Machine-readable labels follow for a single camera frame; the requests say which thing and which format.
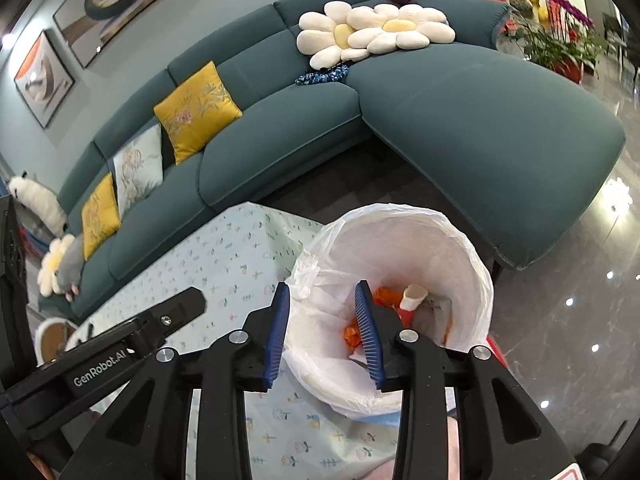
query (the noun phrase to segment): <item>white sticker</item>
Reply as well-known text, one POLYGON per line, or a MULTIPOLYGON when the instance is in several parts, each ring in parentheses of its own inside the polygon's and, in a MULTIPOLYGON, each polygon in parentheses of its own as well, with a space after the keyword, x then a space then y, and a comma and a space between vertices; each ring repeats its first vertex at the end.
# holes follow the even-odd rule
POLYGON ((560 474, 554 476, 551 480, 584 480, 582 478, 582 472, 577 464, 571 464, 567 469, 560 474))

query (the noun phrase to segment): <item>pink cloth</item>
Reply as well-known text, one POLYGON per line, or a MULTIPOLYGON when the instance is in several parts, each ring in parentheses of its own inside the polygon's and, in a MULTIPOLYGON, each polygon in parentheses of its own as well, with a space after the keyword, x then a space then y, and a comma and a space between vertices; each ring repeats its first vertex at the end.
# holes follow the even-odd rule
MULTIPOLYGON (((447 417, 447 437, 449 439, 449 475, 448 480, 460 480, 460 440, 458 437, 458 423, 450 416, 447 417)), ((361 480, 392 480, 394 476, 395 460, 383 463, 361 480)))

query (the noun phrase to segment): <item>table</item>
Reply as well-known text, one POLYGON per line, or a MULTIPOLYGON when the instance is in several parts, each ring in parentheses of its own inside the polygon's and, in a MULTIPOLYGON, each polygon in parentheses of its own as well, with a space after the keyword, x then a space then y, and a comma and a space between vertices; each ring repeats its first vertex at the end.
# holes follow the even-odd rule
MULTIPOLYGON (((321 225, 271 208, 245 203, 228 209, 142 272, 69 339, 86 339, 166 300, 188 286, 203 291, 207 311, 176 332, 166 345, 180 353, 209 347, 242 327, 246 315, 268 306, 278 282, 291 271, 304 244, 321 225)), ((114 392, 94 409, 103 412, 114 392)), ((200 391, 191 406, 186 478, 194 480, 200 391)), ((246 424, 255 480, 351 480, 396 453, 398 430, 355 422, 311 396, 282 361, 267 394, 245 394, 246 424)))

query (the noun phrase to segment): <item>red flower pot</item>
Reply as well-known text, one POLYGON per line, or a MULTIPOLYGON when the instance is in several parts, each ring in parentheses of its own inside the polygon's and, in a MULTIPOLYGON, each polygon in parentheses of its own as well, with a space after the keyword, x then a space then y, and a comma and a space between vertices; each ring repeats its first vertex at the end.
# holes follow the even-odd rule
POLYGON ((580 84, 580 81, 582 79, 582 63, 580 63, 580 65, 575 64, 569 58, 565 58, 562 61, 554 63, 554 65, 551 67, 551 70, 573 81, 576 84, 580 84))

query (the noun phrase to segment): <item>silver screw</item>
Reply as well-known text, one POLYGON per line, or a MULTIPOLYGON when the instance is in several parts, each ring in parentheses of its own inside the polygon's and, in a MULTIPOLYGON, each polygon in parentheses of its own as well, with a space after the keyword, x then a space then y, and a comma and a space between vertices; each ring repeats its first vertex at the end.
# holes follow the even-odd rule
POLYGON ((415 343, 418 341, 418 333, 415 330, 402 330, 400 332, 400 339, 405 343, 415 343))
POLYGON ((244 330, 235 330, 229 334, 229 341, 237 345, 246 342, 247 339, 249 339, 249 335, 244 330))
POLYGON ((486 346, 476 346, 474 348, 474 356, 482 361, 486 361, 489 357, 491 357, 491 350, 489 350, 486 346))
POLYGON ((175 357, 175 352, 171 348, 161 348, 156 354, 156 360, 161 363, 168 363, 175 357))

